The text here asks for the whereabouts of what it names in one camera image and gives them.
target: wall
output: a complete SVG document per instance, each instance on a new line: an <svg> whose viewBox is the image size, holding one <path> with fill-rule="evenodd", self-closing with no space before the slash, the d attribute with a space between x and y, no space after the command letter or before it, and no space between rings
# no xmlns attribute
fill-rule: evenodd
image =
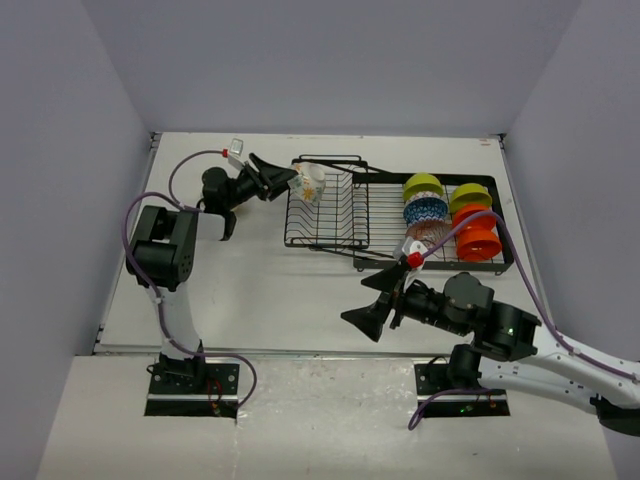
<svg viewBox="0 0 640 480"><path fill-rule="evenodd" d="M586 1L507 136L507 160L556 322L639 359L640 3ZM620 479L640 439L608 433Z"/></svg>
<svg viewBox="0 0 640 480"><path fill-rule="evenodd" d="M75 0L0 15L0 478L33 478L117 269L148 134Z"/></svg>
<svg viewBox="0 0 640 480"><path fill-rule="evenodd" d="M504 132L578 0L84 0L159 131Z"/></svg>

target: yellow-green bowl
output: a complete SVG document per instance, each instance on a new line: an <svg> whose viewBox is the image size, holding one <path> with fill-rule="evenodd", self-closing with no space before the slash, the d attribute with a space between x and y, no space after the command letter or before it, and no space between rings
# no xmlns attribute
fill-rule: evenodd
<svg viewBox="0 0 640 480"><path fill-rule="evenodd" d="M449 211L454 214L470 203L490 207L493 203L493 198L491 198L487 189L479 183L465 183L453 191L449 202Z"/></svg>
<svg viewBox="0 0 640 480"><path fill-rule="evenodd" d="M442 196L444 189L440 180L429 173L416 173L404 184L402 198L406 202L416 193L434 192Z"/></svg>

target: white floor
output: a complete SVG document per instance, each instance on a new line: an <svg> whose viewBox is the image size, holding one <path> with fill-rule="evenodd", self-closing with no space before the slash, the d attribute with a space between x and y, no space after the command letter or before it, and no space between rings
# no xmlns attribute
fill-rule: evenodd
<svg viewBox="0 0 640 480"><path fill-rule="evenodd" d="M224 148L231 134L162 136L147 190L167 192L174 166L203 149ZM289 165L300 154L359 154L371 165L391 171L468 173L493 176L498 185L505 220L531 267L499 144L496 140L398 137L324 137L241 135L245 154L255 152L266 161ZM200 197L201 174L223 165L204 156L185 165L176 178L176 194L187 204ZM161 203L151 200L149 203ZM286 195L273 203L256 199L238 212L232 239L207 237L206 219L195 267L189 280L196 328L209 349L243 351L353 352L373 354L449 353L461 339L407 320L402 328L386 331L380 343L369 341L340 319L340 312L373 302L376 292L360 286L373 271L358 273L351 259L284 247ZM426 272L423 280L442 288L455 272ZM477 275L496 290L496 298L534 312L515 266L502 276ZM120 275L98 351L157 351L160 333L154 309L133 277Z"/></svg>
<svg viewBox="0 0 640 480"><path fill-rule="evenodd" d="M258 361L237 425L144 417L151 362L74 360L39 480L616 478L595 417L525 394L509 394L511 417L429 419L409 432L408 359ZM240 379L246 391L244 368Z"/></svg>

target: drying rack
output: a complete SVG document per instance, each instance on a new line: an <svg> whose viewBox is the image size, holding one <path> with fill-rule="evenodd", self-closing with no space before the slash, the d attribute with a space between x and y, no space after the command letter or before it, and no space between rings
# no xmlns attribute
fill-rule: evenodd
<svg viewBox="0 0 640 480"><path fill-rule="evenodd" d="M284 231L287 247L308 248L353 259L353 266L384 269L395 263L394 249L405 239L402 186L413 173L393 173L370 166L359 155L301 155L292 163L312 162L325 171L327 184L319 205L303 202L289 192ZM465 183L484 186L492 209L502 215L495 179L487 175L434 174L449 203L453 191ZM451 215L446 222L451 225ZM484 262L465 262L456 255L453 238L424 263L430 270L485 271L501 274L513 263L502 228L494 232L503 250Z"/></svg>

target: red bowl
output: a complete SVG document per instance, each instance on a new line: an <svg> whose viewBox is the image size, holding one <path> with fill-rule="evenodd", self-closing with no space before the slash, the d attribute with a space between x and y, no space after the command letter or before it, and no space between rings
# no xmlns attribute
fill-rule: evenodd
<svg viewBox="0 0 640 480"><path fill-rule="evenodd" d="M488 210L491 210L491 209L489 207L485 207L484 205L480 205L478 203L470 203L469 205L464 206L463 208L458 210L456 214L453 216L453 228L456 228L458 225L462 223L463 220L465 220L466 218L469 218L474 213L486 212ZM479 228L482 230L493 230L495 226L496 226L495 217L487 215L486 217L480 217L477 220L474 220L473 222L468 223L467 226L464 227L462 231L458 233L458 235L460 235L462 232L470 228Z"/></svg>
<svg viewBox="0 0 640 480"><path fill-rule="evenodd" d="M501 251L502 243L491 230L470 228L458 236L457 254L464 262L483 262Z"/></svg>

